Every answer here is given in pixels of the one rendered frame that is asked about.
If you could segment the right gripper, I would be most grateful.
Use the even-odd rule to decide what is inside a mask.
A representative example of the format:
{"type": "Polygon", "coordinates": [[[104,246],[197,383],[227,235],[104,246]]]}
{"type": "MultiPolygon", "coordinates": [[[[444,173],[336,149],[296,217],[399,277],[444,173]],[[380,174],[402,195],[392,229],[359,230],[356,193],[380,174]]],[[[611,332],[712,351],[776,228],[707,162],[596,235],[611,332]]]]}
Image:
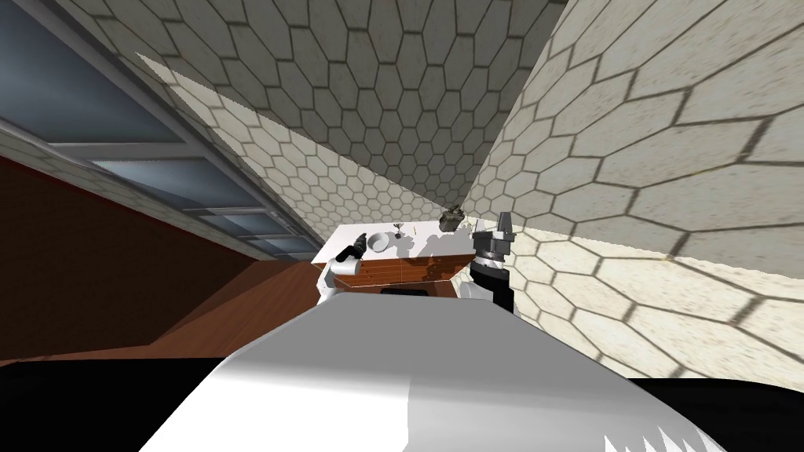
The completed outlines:
{"type": "Polygon", "coordinates": [[[476,231],[473,233],[475,256],[484,259],[503,259],[510,255],[511,245],[516,238],[510,212],[499,214],[497,231],[476,231]]]}

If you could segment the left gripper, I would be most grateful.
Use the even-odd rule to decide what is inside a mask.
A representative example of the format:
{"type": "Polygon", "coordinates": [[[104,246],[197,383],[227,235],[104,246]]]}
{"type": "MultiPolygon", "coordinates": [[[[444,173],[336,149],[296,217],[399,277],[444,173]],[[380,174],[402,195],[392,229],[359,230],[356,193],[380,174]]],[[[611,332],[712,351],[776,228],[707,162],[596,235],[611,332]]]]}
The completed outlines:
{"type": "Polygon", "coordinates": [[[357,237],[352,245],[344,248],[337,256],[337,262],[344,262],[347,259],[361,260],[367,249],[367,234],[363,233],[357,237]]]}

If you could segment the wooden sink cabinet white top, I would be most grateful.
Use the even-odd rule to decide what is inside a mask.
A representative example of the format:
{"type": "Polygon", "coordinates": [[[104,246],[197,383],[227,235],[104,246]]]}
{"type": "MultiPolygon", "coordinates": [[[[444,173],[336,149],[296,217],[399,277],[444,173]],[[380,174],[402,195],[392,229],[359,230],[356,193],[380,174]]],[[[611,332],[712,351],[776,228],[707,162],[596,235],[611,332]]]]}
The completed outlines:
{"type": "Polygon", "coordinates": [[[441,231],[438,221],[405,221],[400,227],[394,223],[343,224],[336,227],[312,263],[325,268],[365,234],[369,244],[359,271],[335,274],[337,283],[363,287],[448,281],[474,258],[472,232],[466,221],[450,232],[441,231]]]}

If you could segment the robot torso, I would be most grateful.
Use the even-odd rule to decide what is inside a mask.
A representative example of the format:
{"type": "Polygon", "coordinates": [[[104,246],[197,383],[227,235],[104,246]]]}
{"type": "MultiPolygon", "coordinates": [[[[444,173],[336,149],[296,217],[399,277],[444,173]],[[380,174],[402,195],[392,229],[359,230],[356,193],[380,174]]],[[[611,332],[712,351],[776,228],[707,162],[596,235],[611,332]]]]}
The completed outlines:
{"type": "Polygon", "coordinates": [[[141,452],[725,452],[490,301],[341,293],[224,359],[141,452]]]}

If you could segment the large grey-framed window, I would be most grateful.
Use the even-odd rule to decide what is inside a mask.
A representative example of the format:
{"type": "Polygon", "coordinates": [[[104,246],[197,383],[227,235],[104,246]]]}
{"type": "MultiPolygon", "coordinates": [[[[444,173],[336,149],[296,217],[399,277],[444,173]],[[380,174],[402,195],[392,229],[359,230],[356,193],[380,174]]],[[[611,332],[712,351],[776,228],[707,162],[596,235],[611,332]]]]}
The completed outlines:
{"type": "Polygon", "coordinates": [[[312,260],[259,117],[100,30],[70,2],[0,0],[0,156],[249,257],[312,260]]]}

